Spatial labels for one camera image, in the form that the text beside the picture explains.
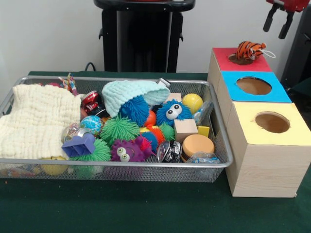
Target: stacked wooden boxes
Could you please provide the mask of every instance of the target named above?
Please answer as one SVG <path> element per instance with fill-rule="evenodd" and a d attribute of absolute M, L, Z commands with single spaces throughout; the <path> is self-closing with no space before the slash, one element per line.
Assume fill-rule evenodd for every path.
<path fill-rule="evenodd" d="M 311 132 L 264 57 L 229 61 L 213 49 L 213 84 L 234 154 L 226 168 L 236 197 L 294 197 L 311 161 Z"/>

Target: orange tiger toy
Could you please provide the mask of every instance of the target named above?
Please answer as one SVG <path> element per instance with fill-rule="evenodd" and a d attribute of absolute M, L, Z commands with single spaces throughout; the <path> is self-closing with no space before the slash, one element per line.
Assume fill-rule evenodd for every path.
<path fill-rule="evenodd" d="M 239 44 L 237 51 L 237 59 L 245 59 L 247 61 L 254 61 L 256 57 L 260 57 L 263 52 L 262 49 L 266 48 L 267 45 L 265 43 L 258 44 L 250 41 L 243 41 Z"/>

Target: metal mesh basket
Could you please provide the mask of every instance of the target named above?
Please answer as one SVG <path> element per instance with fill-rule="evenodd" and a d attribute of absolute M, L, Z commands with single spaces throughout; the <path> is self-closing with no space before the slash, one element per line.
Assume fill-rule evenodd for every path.
<path fill-rule="evenodd" d="M 16 84 L 47 84 L 56 79 L 57 77 L 28 76 Z M 79 93 L 88 93 L 93 90 L 101 91 L 106 83 L 115 79 L 76 77 L 75 80 Z M 223 168 L 232 163 L 232 152 L 213 86 L 203 81 L 170 82 L 172 93 L 181 93 L 182 96 L 195 93 L 204 101 L 213 101 L 214 109 L 205 116 L 203 125 L 211 129 L 209 138 L 215 145 L 215 154 L 220 159 L 220 164 L 185 164 L 181 161 L 167 164 L 159 163 L 155 156 L 145 163 L 0 159 L 0 178 L 214 182 Z M 0 117 L 10 113 L 13 102 L 11 90 L 0 106 Z"/>

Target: blue square top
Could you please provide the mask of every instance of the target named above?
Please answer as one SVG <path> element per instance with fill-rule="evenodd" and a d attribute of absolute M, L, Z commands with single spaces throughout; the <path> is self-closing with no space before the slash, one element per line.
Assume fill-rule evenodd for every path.
<path fill-rule="evenodd" d="M 222 71 L 222 75 L 230 97 L 234 101 L 292 102 L 273 72 Z M 238 80 L 243 78 L 255 78 L 256 80 L 264 81 L 270 85 L 271 91 L 268 91 L 268 94 L 260 95 L 246 93 L 237 83 Z"/>

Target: orange round lid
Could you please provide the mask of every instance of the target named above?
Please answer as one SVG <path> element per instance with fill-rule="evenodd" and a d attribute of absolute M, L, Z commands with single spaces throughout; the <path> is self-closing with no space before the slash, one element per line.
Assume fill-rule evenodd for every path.
<path fill-rule="evenodd" d="M 214 143 L 208 137 L 200 134 L 190 135 L 183 142 L 183 152 L 188 157 L 199 151 L 214 153 L 214 150 Z"/>

